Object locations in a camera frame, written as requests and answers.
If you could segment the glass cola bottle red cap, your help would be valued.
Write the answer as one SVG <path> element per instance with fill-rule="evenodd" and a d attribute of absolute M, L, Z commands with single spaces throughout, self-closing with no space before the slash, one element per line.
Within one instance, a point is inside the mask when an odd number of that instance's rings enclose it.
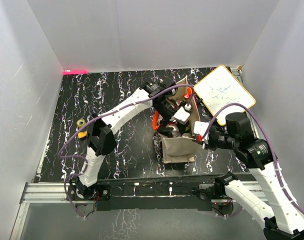
<path fill-rule="evenodd" d="M 190 99 L 190 95 L 188 93 L 186 93 L 186 94 L 184 94 L 183 98 L 184 98 L 185 102 L 188 102 Z"/>

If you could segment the beige canvas bag orange handles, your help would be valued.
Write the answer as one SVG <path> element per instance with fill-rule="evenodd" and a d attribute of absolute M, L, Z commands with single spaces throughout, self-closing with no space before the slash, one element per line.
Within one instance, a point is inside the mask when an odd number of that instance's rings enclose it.
<path fill-rule="evenodd" d="M 165 164 L 189 163 L 195 161 L 195 155 L 200 150 L 201 146 L 194 142 L 196 135 L 193 134 L 194 123 L 200 121 L 200 114 L 196 99 L 189 98 L 188 102 L 184 101 L 184 94 L 192 96 L 192 88 L 183 86 L 188 84 L 188 77 L 185 76 L 178 82 L 164 81 L 161 86 L 164 88 L 179 85 L 180 87 L 168 91 L 165 95 L 159 96 L 152 101 L 152 106 L 156 110 L 153 117 L 153 129 L 157 131 L 159 125 L 158 112 L 175 111 L 186 104 L 191 105 L 191 115 L 186 124 L 180 124 L 177 121 L 178 135 L 161 135 L 160 147 L 162 159 Z"/>

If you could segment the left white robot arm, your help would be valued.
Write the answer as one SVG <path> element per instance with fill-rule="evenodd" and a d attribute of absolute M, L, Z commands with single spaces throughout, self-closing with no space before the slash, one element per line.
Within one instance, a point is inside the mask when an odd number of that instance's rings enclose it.
<path fill-rule="evenodd" d="M 98 116 L 93 114 L 87 127 L 87 150 L 81 173 L 70 186 L 75 194 L 85 200 L 95 195 L 95 184 L 102 163 L 107 155 L 117 147 L 115 135 L 133 117 L 142 111 L 154 108 L 166 119 L 176 110 L 167 101 L 176 94 L 176 84 L 147 81 L 132 95 L 112 110 Z"/>

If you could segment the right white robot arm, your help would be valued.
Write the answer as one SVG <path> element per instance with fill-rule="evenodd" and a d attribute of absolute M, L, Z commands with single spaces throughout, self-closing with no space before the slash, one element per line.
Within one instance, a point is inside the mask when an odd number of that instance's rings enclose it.
<path fill-rule="evenodd" d="M 285 183 L 268 142 L 255 137 L 244 113 L 230 113 L 225 120 L 225 130 L 209 128 L 205 148 L 233 150 L 254 176 L 267 201 L 248 190 L 231 172 L 215 178 L 213 193 L 235 200 L 260 225 L 267 240 L 304 240 L 304 214 Z"/>

